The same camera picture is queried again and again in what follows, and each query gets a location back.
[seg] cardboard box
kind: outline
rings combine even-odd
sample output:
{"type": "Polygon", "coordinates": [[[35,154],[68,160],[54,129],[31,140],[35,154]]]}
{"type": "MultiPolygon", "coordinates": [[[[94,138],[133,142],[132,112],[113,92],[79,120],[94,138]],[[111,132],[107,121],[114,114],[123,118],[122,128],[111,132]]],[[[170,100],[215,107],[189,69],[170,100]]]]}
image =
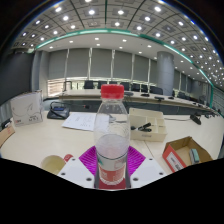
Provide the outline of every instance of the cardboard box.
{"type": "Polygon", "coordinates": [[[151,142],[163,142],[166,135],[166,125],[162,112],[152,110],[142,110],[136,108],[129,109],[130,125],[136,128],[151,123],[149,127],[151,132],[143,132],[137,130],[131,130],[132,140],[151,141],[151,142]]]}
{"type": "Polygon", "coordinates": [[[162,157],[174,173],[192,165],[189,154],[191,149],[197,150],[200,160],[199,163],[213,160],[209,153],[198,145],[192,137],[167,142],[162,157]]]}
{"type": "Polygon", "coordinates": [[[43,121],[43,97],[38,90],[19,95],[10,101],[13,121],[16,127],[43,121]]]}

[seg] table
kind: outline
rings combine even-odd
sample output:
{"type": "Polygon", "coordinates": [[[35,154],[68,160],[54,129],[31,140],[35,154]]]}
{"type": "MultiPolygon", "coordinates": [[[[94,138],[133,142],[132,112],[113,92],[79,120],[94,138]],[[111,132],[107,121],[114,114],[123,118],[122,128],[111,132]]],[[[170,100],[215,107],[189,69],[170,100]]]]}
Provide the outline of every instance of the table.
{"type": "MultiPolygon", "coordinates": [[[[41,123],[15,127],[12,122],[16,132],[0,149],[3,158],[40,167],[41,161],[49,155],[64,157],[72,154],[78,158],[94,145],[93,132],[63,128],[64,120],[47,119],[47,111],[44,114],[45,118],[41,123]]],[[[189,116],[164,115],[164,118],[186,120],[189,116]]],[[[162,158],[168,141],[191,136],[213,159],[217,159],[224,134],[224,119],[221,116],[209,119],[202,116],[201,121],[202,125],[197,125],[192,120],[165,120],[168,135],[164,142],[131,140],[130,145],[145,157],[154,157],[166,174],[172,173],[162,158]]]]}

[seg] office chair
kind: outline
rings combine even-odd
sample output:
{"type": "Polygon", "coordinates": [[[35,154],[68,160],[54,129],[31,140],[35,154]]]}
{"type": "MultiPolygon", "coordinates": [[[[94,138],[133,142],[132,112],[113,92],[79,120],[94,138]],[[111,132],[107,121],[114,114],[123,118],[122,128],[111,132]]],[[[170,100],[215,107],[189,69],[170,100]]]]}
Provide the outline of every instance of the office chair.
{"type": "Polygon", "coordinates": [[[140,92],[140,84],[133,83],[131,87],[131,91],[140,92]]]}
{"type": "Polygon", "coordinates": [[[102,86],[103,84],[107,84],[107,81],[98,81],[97,89],[101,89],[101,86],[102,86]]]}
{"type": "Polygon", "coordinates": [[[163,89],[156,87],[156,86],[150,86],[150,93],[157,94],[157,95],[163,95],[163,89]]]}
{"type": "Polygon", "coordinates": [[[110,81],[109,84],[117,84],[115,81],[110,81]]]}
{"type": "Polygon", "coordinates": [[[141,92],[147,93],[148,92],[148,86],[147,85],[141,85],[141,92]]]}
{"type": "Polygon", "coordinates": [[[186,95],[183,92],[178,92],[177,98],[180,98],[180,99],[184,99],[185,100],[186,99],[186,95]]]}
{"type": "Polygon", "coordinates": [[[84,89],[94,89],[93,81],[92,80],[85,81],[84,89]]]}
{"type": "Polygon", "coordinates": [[[129,82],[121,82],[120,85],[124,86],[125,91],[129,91],[129,82]]]}

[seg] lid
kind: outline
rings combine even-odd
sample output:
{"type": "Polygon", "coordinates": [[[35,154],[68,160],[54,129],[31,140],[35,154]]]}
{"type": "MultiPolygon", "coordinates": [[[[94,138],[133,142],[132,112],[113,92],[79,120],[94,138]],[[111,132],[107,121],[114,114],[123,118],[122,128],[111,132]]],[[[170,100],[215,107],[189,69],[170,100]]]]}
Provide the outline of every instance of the lid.
{"type": "Polygon", "coordinates": [[[124,97],[124,86],[117,84],[103,84],[101,96],[106,99],[122,99],[124,97]]]}

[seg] water bottle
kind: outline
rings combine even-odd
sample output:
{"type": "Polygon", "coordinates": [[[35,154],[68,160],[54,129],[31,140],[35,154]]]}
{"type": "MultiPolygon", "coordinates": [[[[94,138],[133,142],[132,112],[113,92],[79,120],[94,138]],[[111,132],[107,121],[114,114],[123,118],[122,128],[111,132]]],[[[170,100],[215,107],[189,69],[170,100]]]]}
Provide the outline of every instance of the water bottle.
{"type": "Polygon", "coordinates": [[[99,178],[107,186],[118,185],[125,179],[130,122],[123,97],[123,85],[101,86],[102,103],[95,119],[94,140],[99,178]]]}

